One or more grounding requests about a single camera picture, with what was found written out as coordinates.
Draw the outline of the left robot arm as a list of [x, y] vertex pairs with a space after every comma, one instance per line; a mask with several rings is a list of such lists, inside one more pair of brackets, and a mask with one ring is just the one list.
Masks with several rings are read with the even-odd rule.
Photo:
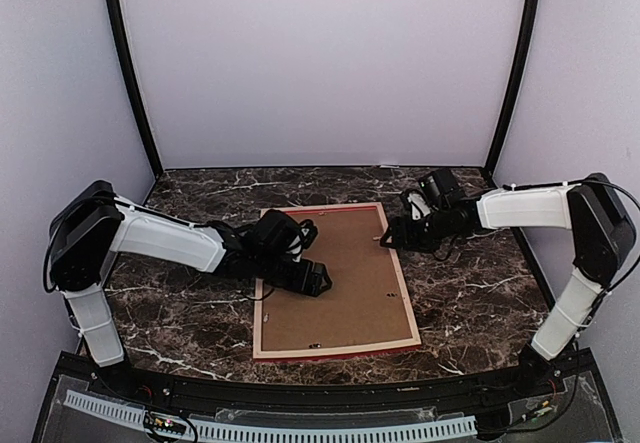
[[314, 222], [267, 210], [256, 222], [233, 227], [195, 223], [140, 206], [96, 180], [76, 196], [49, 227], [43, 285], [60, 292], [101, 380], [120, 399], [141, 390], [127, 359], [104, 291], [119, 255], [147, 256], [235, 280], [261, 280], [286, 291], [317, 297], [331, 289], [326, 266], [303, 256], [318, 236]]

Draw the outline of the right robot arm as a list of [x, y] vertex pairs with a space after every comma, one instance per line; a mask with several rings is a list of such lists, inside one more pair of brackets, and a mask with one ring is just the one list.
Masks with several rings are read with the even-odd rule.
[[556, 249], [569, 257], [564, 284], [528, 348], [550, 362], [589, 326], [602, 302], [636, 269], [628, 260], [637, 230], [626, 205], [638, 199], [596, 172], [556, 183], [505, 185], [469, 195], [449, 169], [401, 193], [404, 211], [389, 220], [381, 246], [435, 253], [445, 240], [482, 231], [525, 229], [566, 235]]

